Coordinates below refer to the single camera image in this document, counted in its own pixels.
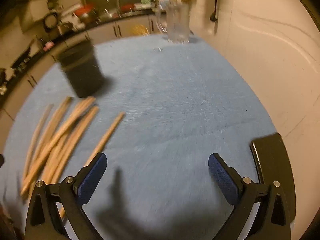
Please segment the wooden chopstick six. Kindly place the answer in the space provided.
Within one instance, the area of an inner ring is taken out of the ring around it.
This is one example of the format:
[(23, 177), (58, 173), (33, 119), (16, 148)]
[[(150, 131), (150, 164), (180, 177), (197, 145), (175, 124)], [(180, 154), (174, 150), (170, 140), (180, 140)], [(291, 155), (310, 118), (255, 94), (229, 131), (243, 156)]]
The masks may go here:
[(62, 163), (64, 156), (70, 148), (72, 140), (72, 129), (69, 128), (65, 134), (60, 138), (57, 145), (52, 149), (47, 162), (44, 166), (41, 180), (46, 184), (55, 183), (53, 178), (57, 172), (59, 165)]

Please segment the wooden chopstick two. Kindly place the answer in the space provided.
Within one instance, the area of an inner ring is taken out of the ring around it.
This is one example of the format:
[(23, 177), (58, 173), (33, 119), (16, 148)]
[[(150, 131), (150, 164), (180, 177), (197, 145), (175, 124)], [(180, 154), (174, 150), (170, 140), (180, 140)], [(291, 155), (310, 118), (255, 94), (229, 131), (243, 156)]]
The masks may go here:
[(40, 152), (40, 156), (36, 159), (36, 161), (31, 165), (31, 169), (27, 173), (26, 178), (23, 180), (22, 189), (20, 195), (23, 196), (28, 191), (34, 177), (38, 174), (40, 168), (47, 160), (52, 148), (57, 144), (60, 138), (64, 135), (64, 133), (71, 127), (71, 125), (76, 121), (78, 117), (80, 117), (88, 107), (95, 102), (95, 97), (89, 96), (85, 100), (82, 100), (75, 107), (74, 111), (71, 113), (69, 118), (65, 121), (65, 123), (59, 128), (59, 130), (54, 134), (52, 139), (49, 140), (49, 143), (45, 145), (42, 152)]

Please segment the wooden chopstick four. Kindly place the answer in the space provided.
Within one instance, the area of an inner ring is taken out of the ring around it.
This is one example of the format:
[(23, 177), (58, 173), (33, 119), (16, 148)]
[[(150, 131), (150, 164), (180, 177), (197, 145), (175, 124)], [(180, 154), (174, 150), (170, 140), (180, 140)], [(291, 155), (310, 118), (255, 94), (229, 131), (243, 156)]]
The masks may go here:
[(35, 131), (33, 132), (33, 136), (31, 138), (31, 141), (30, 141), (30, 144), (29, 144), (29, 148), (28, 148), (28, 151), (27, 151), (27, 156), (26, 156), (26, 159), (25, 159), (25, 165), (24, 165), (24, 169), (23, 169), (23, 176), (22, 176), (22, 180), (25, 180), (26, 176), (28, 175), (28, 171), (29, 171), (29, 168), (30, 168), (30, 164), (31, 164), (31, 159), (33, 157), (33, 153), (35, 151), (35, 146), (36, 146), (36, 143), (37, 143), (37, 140), (39, 138), (39, 135), (40, 135), (40, 132), (44, 126), (44, 123), (45, 121), (47, 120), (48, 118), (48, 115), (51, 111), (53, 107), (53, 104), (49, 104), (43, 115), (41, 116), (36, 128), (35, 128)]

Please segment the wooden chopstick five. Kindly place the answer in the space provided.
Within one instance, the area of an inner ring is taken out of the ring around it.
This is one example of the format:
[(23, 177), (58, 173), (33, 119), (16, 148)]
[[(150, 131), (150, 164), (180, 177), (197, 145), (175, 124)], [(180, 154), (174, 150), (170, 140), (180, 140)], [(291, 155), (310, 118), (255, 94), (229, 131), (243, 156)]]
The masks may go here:
[(31, 164), (33, 164), (40, 156), (41, 151), (44, 149), (48, 141), (53, 136), (53, 133), (55, 132), (58, 124), (60, 123), (62, 117), (64, 116), (65, 112), (67, 111), (71, 101), (72, 97), (67, 96), (65, 100), (60, 104), (60, 106), (56, 109), (53, 116), (51, 117), (50, 121), (48, 122), (48, 125), (46, 126), (46, 129), (42, 133), (40, 137), (40, 141), (35, 149), (35, 153), (33, 156), (33, 159), (31, 161)]

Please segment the wooden chopstick three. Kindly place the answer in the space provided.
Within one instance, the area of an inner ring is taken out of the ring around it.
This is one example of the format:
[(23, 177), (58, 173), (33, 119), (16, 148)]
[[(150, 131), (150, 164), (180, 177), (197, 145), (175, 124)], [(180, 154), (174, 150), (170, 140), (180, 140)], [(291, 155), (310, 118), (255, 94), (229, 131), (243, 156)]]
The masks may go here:
[(62, 135), (57, 146), (54, 147), (53, 153), (49, 155), (43, 171), (41, 179), (46, 184), (56, 183), (58, 181), (75, 146), (98, 111), (99, 107), (93, 106), (76, 126), (71, 126), (71, 128), (67, 129), (67, 132)]

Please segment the wooden chopstick one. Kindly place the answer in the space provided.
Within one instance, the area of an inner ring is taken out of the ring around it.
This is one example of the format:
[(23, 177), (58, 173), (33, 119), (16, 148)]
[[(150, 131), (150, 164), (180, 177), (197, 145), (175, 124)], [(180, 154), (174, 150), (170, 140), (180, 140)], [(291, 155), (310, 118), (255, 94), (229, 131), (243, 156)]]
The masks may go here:
[[(117, 129), (118, 125), (120, 124), (121, 120), (123, 119), (125, 113), (120, 112), (115, 120), (112, 122), (111, 126), (108, 128), (108, 130), (105, 132), (105, 134), (101, 137), (100, 141), (98, 142), (97, 146), (94, 148), (92, 151), (91, 155), (85, 162), (84, 166), (87, 166), (93, 158), (97, 155), (97, 153), (101, 152), (104, 148), (107, 142), (109, 141), (110, 137), (114, 133), (114, 131)], [(93, 114), (88, 114), (86, 117), (83, 117), (83, 119), (79, 122), (79, 124), (76, 126), (74, 132), (72, 133), (72, 140), (71, 140), (71, 145), (70, 148), (68, 149), (67, 154), (64, 156), (62, 163), (59, 165), (56, 174), (54, 175), (54, 182), (57, 183), (61, 177), (61, 174), (63, 170), (65, 169), (65, 166), (68, 163), (69, 158), (72, 155), (72, 152), (74, 148), (76, 147), (79, 139), (82, 137), (82, 134), (86, 130), (87, 126), (89, 123), (92, 121), (94, 118), (94, 113)]]

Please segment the black phone on table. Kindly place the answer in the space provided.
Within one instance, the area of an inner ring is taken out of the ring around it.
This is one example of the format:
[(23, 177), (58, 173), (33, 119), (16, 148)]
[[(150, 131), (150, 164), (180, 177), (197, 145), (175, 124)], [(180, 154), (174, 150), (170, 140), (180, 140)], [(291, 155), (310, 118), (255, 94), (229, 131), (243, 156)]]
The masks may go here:
[(274, 181), (280, 182), (289, 209), (289, 222), (293, 222), (296, 217), (295, 181), (281, 135), (276, 132), (255, 138), (250, 143), (250, 149), (259, 181), (263, 184), (272, 184)]

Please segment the blue table cloth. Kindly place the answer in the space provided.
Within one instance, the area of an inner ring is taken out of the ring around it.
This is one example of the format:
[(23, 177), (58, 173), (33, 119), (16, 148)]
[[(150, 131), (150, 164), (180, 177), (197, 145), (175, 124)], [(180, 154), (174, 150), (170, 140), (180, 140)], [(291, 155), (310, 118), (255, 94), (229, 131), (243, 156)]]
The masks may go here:
[(115, 117), (107, 169), (84, 211), (104, 239), (212, 239), (231, 214), (208, 170), (217, 152), (257, 180), (249, 143), (276, 131), (229, 62), (203, 39), (124, 38), (95, 49), (99, 112), (63, 176), (83, 167)]

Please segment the dark utensil holder cup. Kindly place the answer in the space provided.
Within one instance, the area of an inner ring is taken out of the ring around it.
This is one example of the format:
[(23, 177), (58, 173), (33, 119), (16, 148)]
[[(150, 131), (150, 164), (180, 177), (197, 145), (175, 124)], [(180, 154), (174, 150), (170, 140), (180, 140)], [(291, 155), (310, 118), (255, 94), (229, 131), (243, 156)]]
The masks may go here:
[(91, 40), (83, 40), (57, 56), (61, 70), (80, 98), (91, 96), (104, 84)]

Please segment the red basin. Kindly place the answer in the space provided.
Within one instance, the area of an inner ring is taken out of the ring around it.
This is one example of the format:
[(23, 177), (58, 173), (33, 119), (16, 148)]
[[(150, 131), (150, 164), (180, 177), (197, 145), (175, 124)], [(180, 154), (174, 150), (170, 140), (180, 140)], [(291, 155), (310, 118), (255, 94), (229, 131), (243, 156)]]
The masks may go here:
[(79, 7), (74, 11), (74, 15), (78, 18), (80, 18), (82, 15), (89, 13), (94, 9), (94, 5), (92, 4), (87, 4), (84, 6)]

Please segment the yellow plastic bag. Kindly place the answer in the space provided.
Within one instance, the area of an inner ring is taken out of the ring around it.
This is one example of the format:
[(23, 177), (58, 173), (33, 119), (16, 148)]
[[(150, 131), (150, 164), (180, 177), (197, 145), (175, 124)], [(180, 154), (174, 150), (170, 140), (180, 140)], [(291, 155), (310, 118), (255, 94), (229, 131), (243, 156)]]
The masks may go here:
[(143, 24), (136, 24), (131, 28), (131, 34), (133, 36), (148, 36), (149, 31)]

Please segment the clear glass mug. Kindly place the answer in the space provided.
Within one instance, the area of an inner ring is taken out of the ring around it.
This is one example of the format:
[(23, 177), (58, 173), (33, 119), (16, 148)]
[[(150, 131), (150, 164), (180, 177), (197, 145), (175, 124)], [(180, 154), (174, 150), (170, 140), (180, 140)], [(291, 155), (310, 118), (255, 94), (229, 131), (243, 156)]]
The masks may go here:
[(167, 34), (170, 42), (189, 42), (189, 5), (184, 3), (168, 3), (164, 7), (159, 5), (155, 14), (157, 28), (161, 33)]

